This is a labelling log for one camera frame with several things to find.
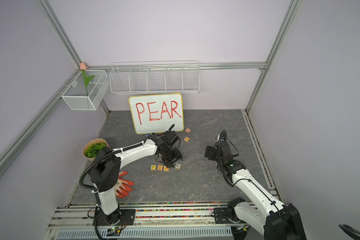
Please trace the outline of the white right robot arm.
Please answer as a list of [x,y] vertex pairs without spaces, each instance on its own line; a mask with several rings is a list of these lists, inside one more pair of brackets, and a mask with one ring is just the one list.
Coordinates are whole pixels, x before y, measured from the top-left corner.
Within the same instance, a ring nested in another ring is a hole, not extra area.
[[246,166],[235,160],[226,130],[218,135],[214,146],[207,146],[205,157],[215,161],[217,170],[230,187],[238,187],[251,201],[237,198],[230,202],[231,220],[243,221],[266,240],[305,240],[301,216],[292,204],[284,204],[255,180]]

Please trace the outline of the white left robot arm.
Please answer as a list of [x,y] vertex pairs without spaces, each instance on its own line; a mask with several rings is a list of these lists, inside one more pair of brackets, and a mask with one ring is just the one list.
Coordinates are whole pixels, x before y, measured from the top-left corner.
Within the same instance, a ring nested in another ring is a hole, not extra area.
[[152,134],[137,144],[119,149],[104,147],[84,170],[79,178],[79,185],[90,189],[96,197],[97,207],[106,216],[112,216],[120,211],[114,187],[119,179],[120,169],[126,165],[148,156],[161,157],[160,164],[174,168],[183,156],[174,144],[180,140],[171,125],[160,134]]

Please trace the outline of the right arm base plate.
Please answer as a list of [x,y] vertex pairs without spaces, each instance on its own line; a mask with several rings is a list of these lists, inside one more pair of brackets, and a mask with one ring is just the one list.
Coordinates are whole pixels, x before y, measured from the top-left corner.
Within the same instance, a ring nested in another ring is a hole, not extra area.
[[229,206],[214,208],[211,217],[215,219],[216,224],[246,224],[246,222],[238,219],[232,208]]

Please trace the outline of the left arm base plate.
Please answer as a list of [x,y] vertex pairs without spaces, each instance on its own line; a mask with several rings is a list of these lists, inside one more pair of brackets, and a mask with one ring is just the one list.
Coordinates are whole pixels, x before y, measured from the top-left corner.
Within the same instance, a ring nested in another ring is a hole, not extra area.
[[118,209],[110,215],[103,213],[98,209],[94,222],[99,226],[131,226],[134,224],[136,215],[135,209]]

